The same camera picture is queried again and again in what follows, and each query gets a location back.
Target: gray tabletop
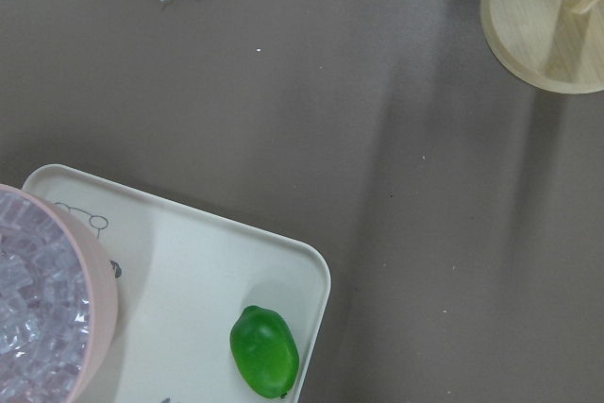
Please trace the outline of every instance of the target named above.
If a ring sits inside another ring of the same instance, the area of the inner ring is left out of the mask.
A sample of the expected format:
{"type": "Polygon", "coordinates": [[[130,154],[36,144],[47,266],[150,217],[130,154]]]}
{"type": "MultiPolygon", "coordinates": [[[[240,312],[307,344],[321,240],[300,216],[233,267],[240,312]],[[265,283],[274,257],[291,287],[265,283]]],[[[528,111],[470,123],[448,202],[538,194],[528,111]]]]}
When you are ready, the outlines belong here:
{"type": "Polygon", "coordinates": [[[604,97],[510,75],[479,0],[0,0],[0,45],[0,181],[321,252],[300,402],[602,401],[604,97]]]}

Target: white tray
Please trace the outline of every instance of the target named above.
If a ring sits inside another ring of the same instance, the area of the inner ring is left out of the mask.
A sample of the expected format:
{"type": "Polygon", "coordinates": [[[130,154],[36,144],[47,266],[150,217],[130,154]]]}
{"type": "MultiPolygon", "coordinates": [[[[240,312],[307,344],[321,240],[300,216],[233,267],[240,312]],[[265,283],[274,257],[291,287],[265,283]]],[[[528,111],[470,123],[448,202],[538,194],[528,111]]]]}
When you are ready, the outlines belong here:
{"type": "Polygon", "coordinates": [[[78,403],[267,401],[229,348],[250,304],[290,326],[300,372],[279,401],[298,400],[330,289],[315,249],[62,165],[38,169],[23,189],[80,218],[123,272],[113,343],[78,403]]]}

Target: bowl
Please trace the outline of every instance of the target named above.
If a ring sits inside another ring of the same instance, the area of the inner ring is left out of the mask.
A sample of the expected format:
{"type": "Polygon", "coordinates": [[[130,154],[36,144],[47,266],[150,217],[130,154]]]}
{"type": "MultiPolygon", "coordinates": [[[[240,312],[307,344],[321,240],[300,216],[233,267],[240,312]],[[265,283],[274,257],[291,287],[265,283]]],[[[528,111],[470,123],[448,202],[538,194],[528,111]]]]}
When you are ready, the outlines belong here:
{"type": "Polygon", "coordinates": [[[117,319],[109,256],[66,210],[0,184],[0,401],[75,401],[117,319]]]}

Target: pink bowl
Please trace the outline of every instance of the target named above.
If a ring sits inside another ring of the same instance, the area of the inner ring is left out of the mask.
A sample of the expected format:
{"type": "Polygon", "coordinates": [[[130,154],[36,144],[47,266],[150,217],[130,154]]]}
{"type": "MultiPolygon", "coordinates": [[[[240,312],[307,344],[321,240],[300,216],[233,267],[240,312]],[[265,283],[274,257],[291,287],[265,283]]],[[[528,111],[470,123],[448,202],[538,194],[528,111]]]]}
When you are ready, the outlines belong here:
{"type": "Polygon", "coordinates": [[[39,197],[0,184],[0,191],[13,193],[42,209],[65,234],[74,249],[86,279],[90,301],[90,334],[81,370],[67,402],[75,401],[106,357],[117,320],[117,285],[109,256],[88,228],[69,212],[39,197]]]}

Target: green fruit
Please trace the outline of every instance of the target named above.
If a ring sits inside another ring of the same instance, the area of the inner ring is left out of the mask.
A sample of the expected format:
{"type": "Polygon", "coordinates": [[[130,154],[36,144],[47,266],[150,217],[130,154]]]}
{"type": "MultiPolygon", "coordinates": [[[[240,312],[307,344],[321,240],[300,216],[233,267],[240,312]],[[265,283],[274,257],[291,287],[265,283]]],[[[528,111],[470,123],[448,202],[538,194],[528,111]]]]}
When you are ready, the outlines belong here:
{"type": "Polygon", "coordinates": [[[230,331],[230,349],[243,379],[267,398],[294,386],[300,359],[294,337],[275,311],[248,306],[230,331]]]}

